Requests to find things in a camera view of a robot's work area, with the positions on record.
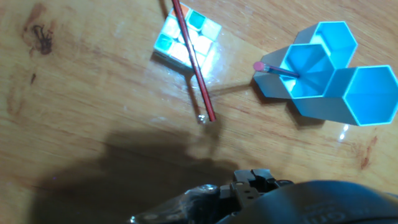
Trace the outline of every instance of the wood grain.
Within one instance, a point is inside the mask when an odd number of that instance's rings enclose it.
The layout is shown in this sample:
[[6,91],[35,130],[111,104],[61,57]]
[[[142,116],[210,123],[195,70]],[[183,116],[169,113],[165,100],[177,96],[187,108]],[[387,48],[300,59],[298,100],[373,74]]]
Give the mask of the wood grain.
[[318,21],[347,21],[351,66],[398,70],[398,1],[185,3],[223,26],[205,71],[211,126],[196,121],[196,80],[152,56],[171,1],[0,1],[0,223],[120,223],[235,169],[398,194],[397,120],[344,133],[264,98],[251,68]]

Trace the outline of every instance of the wooden table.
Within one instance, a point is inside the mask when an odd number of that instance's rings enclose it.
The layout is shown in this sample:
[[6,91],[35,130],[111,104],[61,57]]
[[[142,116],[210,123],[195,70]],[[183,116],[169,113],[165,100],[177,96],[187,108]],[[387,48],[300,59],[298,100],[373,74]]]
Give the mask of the wooden table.
[[121,223],[236,169],[398,194],[397,120],[303,118],[252,82],[253,62],[318,21],[347,21],[351,66],[398,71],[398,1],[185,3],[223,26],[205,77],[215,124],[197,123],[196,79],[152,56],[171,1],[0,1],[0,223]]

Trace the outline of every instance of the dark stain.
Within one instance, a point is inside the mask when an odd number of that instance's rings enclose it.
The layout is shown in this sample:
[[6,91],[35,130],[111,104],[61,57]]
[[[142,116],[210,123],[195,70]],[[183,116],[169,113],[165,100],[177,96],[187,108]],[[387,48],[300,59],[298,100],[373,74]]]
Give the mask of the dark stain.
[[76,10],[74,10],[72,7],[70,6],[65,6],[65,9],[67,9],[70,12],[76,12]]
[[377,136],[375,136],[375,137],[372,139],[372,141],[371,141],[371,143],[370,143],[370,146],[374,146],[374,145],[376,145],[376,143],[377,143]]
[[38,38],[39,42],[40,42],[40,53],[42,55],[47,55],[49,53],[51,53],[52,49],[52,38],[51,38],[51,34],[45,35],[43,33],[43,29],[44,26],[33,26],[32,30],[33,33],[36,35],[36,37]]
[[47,32],[49,32],[50,34],[53,34],[56,26],[57,26],[57,22],[55,20],[52,20],[50,23],[50,28],[48,29]]
[[30,12],[29,18],[27,18],[24,26],[24,31],[27,31],[27,28],[31,23],[33,23],[37,18],[40,17],[40,15],[45,12],[47,8],[42,4],[42,3],[36,3],[32,11]]
[[36,79],[36,74],[33,73],[32,78],[30,79],[30,85],[33,84],[33,82],[35,81],[35,79]]
[[29,50],[29,56],[30,57],[32,57],[33,56],[33,51],[35,50],[35,48],[34,47],[32,47],[30,50]]
[[369,165],[369,158],[365,157],[361,164],[361,170],[365,169]]
[[369,163],[369,161],[370,161],[369,157],[370,157],[370,154],[372,153],[373,146],[375,146],[376,143],[377,143],[377,136],[375,136],[375,137],[372,139],[372,141],[370,142],[369,146],[366,148],[366,156],[365,156],[365,158],[362,160],[362,163],[361,163],[361,170],[364,170],[365,168],[367,168],[367,167],[370,165],[370,163]]

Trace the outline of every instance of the hexagonal compartment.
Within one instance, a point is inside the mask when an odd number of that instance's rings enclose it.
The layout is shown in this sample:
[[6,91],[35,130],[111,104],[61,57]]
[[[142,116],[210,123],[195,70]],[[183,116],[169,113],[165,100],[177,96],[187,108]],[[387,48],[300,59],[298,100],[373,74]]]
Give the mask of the hexagonal compartment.
[[264,56],[261,61],[300,75],[296,79],[257,72],[254,79],[260,89],[266,97],[274,98],[322,96],[335,70],[321,44],[294,44]]
[[322,44],[336,68],[346,68],[358,46],[344,21],[319,22],[299,32],[294,44]]
[[391,123],[398,105],[398,83],[391,67],[358,67],[344,99],[358,125]]
[[398,81],[389,65],[338,69],[324,97],[294,103],[303,116],[358,126],[389,124],[398,109]]

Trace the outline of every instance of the chopstick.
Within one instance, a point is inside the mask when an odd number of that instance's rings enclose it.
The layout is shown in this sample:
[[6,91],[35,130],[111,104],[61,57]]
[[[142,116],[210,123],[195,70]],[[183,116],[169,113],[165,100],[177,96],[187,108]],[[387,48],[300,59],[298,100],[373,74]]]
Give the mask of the chopstick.
[[174,5],[175,15],[177,17],[178,23],[180,24],[180,28],[181,28],[181,31],[182,31],[182,36],[183,36],[184,41],[185,41],[185,45],[187,46],[187,50],[188,50],[189,57],[190,57],[190,60],[191,60],[191,65],[192,65],[193,71],[195,72],[195,75],[197,77],[199,88],[200,88],[200,91],[201,91],[201,95],[203,97],[203,100],[205,101],[205,106],[206,106],[206,110],[207,110],[207,113],[208,113],[208,116],[209,116],[209,120],[211,122],[216,121],[216,115],[215,115],[215,112],[214,112],[214,109],[213,109],[213,105],[211,104],[211,100],[210,100],[209,94],[207,92],[205,81],[204,81],[203,76],[201,74],[201,70],[200,70],[200,67],[199,67],[198,60],[197,60],[197,55],[195,53],[195,50],[193,49],[193,45],[192,45],[191,40],[189,38],[187,23],[185,22],[184,15],[182,13],[180,1],[179,0],[172,0],[172,2],[173,2],[173,5]]

